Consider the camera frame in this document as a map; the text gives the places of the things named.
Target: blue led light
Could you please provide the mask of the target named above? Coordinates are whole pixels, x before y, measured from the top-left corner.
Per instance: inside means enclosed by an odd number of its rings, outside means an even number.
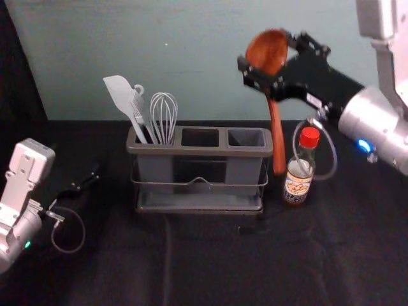
[[[358,146],[367,153],[371,152],[371,146],[365,140],[358,140]]]

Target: gray cable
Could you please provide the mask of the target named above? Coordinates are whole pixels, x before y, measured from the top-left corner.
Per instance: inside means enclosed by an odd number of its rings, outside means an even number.
[[[55,224],[55,226],[54,226],[54,228],[53,228],[53,230],[51,232],[51,243],[58,251],[60,251],[61,253],[65,253],[65,254],[74,254],[74,253],[78,252],[85,244],[85,238],[86,238],[85,224],[84,224],[82,218],[74,210],[72,210],[70,208],[67,208],[67,207],[54,206],[54,205],[53,205],[53,207],[56,208],[56,209],[71,212],[78,219],[79,223],[81,224],[81,227],[82,227],[82,240],[81,240],[81,243],[79,244],[79,246],[76,247],[73,250],[64,250],[64,249],[60,248],[55,242],[55,231],[57,230],[58,226],[60,225],[59,221],[57,221],[57,223]]]
[[[330,178],[334,175],[334,173],[335,173],[336,170],[337,170],[338,161],[337,161],[336,148],[335,148],[334,143],[333,143],[333,140],[332,140],[332,138],[330,137],[330,135],[329,135],[329,133],[327,132],[327,130],[326,130],[326,129],[323,127],[323,125],[321,125],[320,123],[319,123],[319,124],[316,124],[317,122],[316,122],[315,119],[312,119],[312,120],[310,120],[310,121],[306,119],[306,120],[303,120],[303,121],[299,122],[299,124],[297,125],[297,127],[296,127],[296,129],[295,129],[295,132],[293,133],[293,137],[292,137],[292,149],[293,149],[293,154],[295,155],[296,161],[298,162],[298,165],[299,165],[301,171],[303,172],[303,174],[308,175],[309,171],[307,171],[307,170],[305,169],[304,165],[300,162],[298,153],[297,153],[297,151],[296,151],[296,136],[297,136],[297,134],[298,134],[300,128],[301,128],[306,122],[311,123],[313,126],[317,127],[319,130],[321,130],[321,131],[324,133],[324,135],[326,136],[327,140],[329,141],[330,148],[331,148],[331,152],[333,153],[333,165],[332,165],[332,167],[331,167],[331,169],[330,169],[330,171],[329,171],[328,173],[322,174],[322,175],[314,175],[314,176],[313,176],[313,179],[314,179],[314,180],[328,180],[328,179],[330,179]]]

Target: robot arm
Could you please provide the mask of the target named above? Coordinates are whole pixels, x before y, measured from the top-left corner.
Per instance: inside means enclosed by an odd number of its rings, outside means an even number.
[[[380,89],[364,87],[327,63],[330,48],[307,33],[286,32],[298,54],[275,75],[255,69],[244,57],[244,84],[276,101],[298,98],[370,154],[408,175],[408,1],[357,0],[360,33],[374,39]]]
[[[0,200],[0,273],[9,269],[41,228],[43,208],[30,195],[49,174],[54,158],[52,149],[30,138],[15,146]]]

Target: black tablecloth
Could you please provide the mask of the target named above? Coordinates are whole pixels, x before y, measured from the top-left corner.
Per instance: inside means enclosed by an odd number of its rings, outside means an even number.
[[[211,122],[227,124],[268,126]],[[295,125],[284,122],[287,148]],[[303,207],[285,206],[282,179],[273,178],[262,216],[171,215],[166,223],[161,214],[134,213],[128,129],[128,122],[0,125],[2,173],[16,142],[30,136],[54,146],[52,173],[34,194],[42,203],[108,157],[100,184],[61,203],[83,217],[85,247],[58,253],[47,221],[0,276],[0,305],[164,305],[164,295],[178,306],[408,305],[407,179],[382,162],[368,164],[336,131],[339,169],[313,183]],[[330,167],[324,141],[316,159],[318,172]],[[60,243],[69,247],[79,232],[66,216]]]

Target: red bottle cap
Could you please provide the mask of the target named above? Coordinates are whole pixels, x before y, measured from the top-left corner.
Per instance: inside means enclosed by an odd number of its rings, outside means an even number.
[[[300,134],[300,145],[302,147],[313,149],[316,148],[320,140],[320,132],[318,129],[308,126],[302,129]]]

